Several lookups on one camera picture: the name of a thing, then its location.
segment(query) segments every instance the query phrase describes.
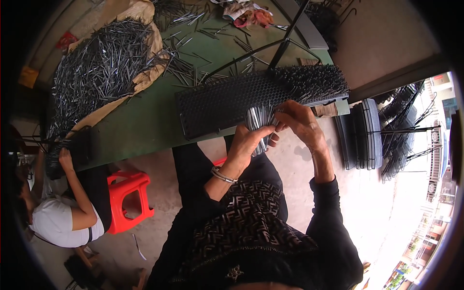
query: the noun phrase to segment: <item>hand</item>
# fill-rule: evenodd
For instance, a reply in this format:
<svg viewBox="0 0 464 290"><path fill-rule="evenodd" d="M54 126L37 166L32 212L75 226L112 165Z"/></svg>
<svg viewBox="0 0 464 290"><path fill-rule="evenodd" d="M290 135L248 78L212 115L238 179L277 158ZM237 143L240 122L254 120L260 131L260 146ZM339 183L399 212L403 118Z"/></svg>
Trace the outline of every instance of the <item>hand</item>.
<svg viewBox="0 0 464 290"><path fill-rule="evenodd" d="M74 167L72 165L71 153L66 148L61 148L59 152L59 163L63 168L64 172L73 171Z"/></svg>
<svg viewBox="0 0 464 290"><path fill-rule="evenodd" d="M237 179L250 165L251 154L258 146L259 140L274 132L274 129L274 126L264 126L250 132L244 124L238 125L227 160L219 171L227 177ZM268 142L269 146L275 147L278 140L279 136L273 134L272 140Z"/></svg>
<svg viewBox="0 0 464 290"><path fill-rule="evenodd" d="M284 111L276 112L279 121L276 132L290 127L295 135L308 146L311 153L322 152L327 149L324 133L316 121L311 108L303 106L295 101L288 100L279 106Z"/></svg>

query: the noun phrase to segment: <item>bracelet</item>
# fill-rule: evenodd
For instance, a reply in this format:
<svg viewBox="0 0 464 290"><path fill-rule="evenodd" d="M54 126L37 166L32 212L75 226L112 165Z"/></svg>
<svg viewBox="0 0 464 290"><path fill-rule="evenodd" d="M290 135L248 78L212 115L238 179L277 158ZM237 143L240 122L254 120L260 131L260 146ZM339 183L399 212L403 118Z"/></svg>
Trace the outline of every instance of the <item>bracelet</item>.
<svg viewBox="0 0 464 290"><path fill-rule="evenodd" d="M225 181L225 182L235 183L235 182L238 181L238 179L233 179L233 178L227 177L224 174L222 174L221 172L219 172L220 168L221 167L219 167L219 166L213 166L212 169L211 169L211 173L214 176L216 176L217 178L219 178L219 179L221 179L222 181Z"/></svg>

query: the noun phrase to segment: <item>wrist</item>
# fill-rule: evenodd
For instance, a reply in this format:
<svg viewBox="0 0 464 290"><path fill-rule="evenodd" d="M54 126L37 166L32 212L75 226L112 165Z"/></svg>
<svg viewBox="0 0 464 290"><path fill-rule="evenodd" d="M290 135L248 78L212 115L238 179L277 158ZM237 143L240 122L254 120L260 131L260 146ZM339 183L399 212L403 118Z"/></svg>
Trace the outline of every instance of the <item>wrist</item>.
<svg viewBox="0 0 464 290"><path fill-rule="evenodd" d="M312 148L306 145L306 147L308 147L309 151L311 152L313 156L314 155L326 155L329 152L329 148L327 145L322 145L316 148Z"/></svg>
<svg viewBox="0 0 464 290"><path fill-rule="evenodd" d="M67 169L63 168L63 170L64 170L64 173L66 175L68 175L68 174L76 174L76 172L74 171L74 168L67 168Z"/></svg>
<svg viewBox="0 0 464 290"><path fill-rule="evenodd" d="M219 169L219 172L229 178L238 179L246 167L241 166L238 162L226 160Z"/></svg>

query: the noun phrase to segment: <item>red plastic stool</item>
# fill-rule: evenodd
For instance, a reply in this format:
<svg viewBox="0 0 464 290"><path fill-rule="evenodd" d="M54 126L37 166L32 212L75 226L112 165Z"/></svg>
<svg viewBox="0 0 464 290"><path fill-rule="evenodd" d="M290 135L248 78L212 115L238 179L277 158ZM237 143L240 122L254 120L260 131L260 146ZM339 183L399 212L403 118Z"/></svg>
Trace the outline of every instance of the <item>red plastic stool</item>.
<svg viewBox="0 0 464 290"><path fill-rule="evenodd" d="M127 179L116 184L111 184L117 177L125 177ZM150 178L145 172L122 172L118 171L108 177L108 188L110 190L110 204L112 221L110 229L111 234L125 232L146 218L150 218L155 214L155 210L148 206L147 185L150 184ZM134 191L139 192L140 204L142 205L142 213L135 219L130 219L125 216L127 213L122 208L124 197Z"/></svg>

